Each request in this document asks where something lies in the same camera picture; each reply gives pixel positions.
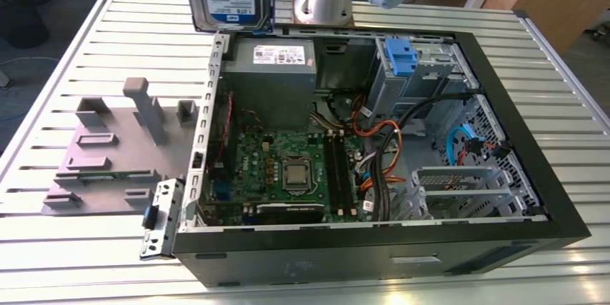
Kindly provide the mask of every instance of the motherboard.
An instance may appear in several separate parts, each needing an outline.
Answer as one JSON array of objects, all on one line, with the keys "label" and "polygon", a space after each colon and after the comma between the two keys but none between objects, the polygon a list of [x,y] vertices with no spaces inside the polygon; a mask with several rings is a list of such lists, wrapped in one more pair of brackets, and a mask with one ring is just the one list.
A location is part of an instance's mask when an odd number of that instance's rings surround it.
[{"label": "motherboard", "polygon": [[362,220],[354,170],[362,139],[322,133],[242,133],[233,182],[214,181],[209,225]]}]

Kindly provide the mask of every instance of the metal bracket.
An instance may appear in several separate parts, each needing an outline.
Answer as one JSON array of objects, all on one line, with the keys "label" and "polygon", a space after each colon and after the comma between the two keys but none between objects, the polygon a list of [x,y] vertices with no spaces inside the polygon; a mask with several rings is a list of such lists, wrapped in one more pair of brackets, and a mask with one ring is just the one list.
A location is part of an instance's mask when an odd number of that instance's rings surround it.
[{"label": "metal bracket", "polygon": [[170,179],[158,183],[152,205],[147,208],[142,225],[140,260],[174,259],[172,247],[179,226],[184,181]]}]

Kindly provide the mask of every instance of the white cable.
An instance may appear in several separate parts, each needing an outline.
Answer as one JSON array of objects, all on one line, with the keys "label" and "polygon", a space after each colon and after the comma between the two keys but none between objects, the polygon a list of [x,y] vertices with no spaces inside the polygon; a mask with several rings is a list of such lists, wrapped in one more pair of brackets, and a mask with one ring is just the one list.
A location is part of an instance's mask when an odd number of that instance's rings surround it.
[{"label": "white cable", "polygon": [[54,59],[52,57],[34,56],[34,57],[19,57],[16,59],[0,62],[0,66],[4,66],[6,64],[12,64],[14,62],[22,61],[22,60],[51,60],[51,61],[59,62],[59,59]]},{"label": "white cable", "polygon": [[[398,148],[394,148],[394,149],[387,149],[385,152],[386,153],[395,153],[398,151]],[[361,160],[361,162],[358,162],[355,164],[355,171],[359,173],[362,171],[362,167],[365,166],[366,162],[373,159],[373,157],[375,156],[375,152],[371,152],[367,156],[365,156],[365,158]]]}]

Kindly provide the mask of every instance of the side panel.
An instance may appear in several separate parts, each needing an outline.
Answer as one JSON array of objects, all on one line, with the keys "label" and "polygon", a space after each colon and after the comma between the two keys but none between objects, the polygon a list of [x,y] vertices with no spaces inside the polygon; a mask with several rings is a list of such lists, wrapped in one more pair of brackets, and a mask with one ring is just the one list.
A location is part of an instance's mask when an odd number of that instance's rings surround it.
[{"label": "side panel", "polygon": [[198,280],[214,287],[483,273],[541,246],[540,241],[479,241],[176,256]]}]

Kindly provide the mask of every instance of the floor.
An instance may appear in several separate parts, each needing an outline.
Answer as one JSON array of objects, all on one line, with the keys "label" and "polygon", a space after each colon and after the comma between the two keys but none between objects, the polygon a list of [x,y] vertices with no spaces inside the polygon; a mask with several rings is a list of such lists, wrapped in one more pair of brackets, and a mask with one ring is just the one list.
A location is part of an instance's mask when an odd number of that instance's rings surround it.
[{"label": "floor", "polygon": [[[4,119],[28,111],[55,68],[52,60],[2,63],[27,56],[62,58],[94,3],[95,0],[52,0],[40,6],[39,12],[52,33],[42,46],[19,50],[0,40],[0,70],[15,80],[11,89],[0,90],[0,152],[22,123],[22,117],[8,121]],[[564,59],[606,113],[610,113],[610,46],[594,42],[584,34]]]}]

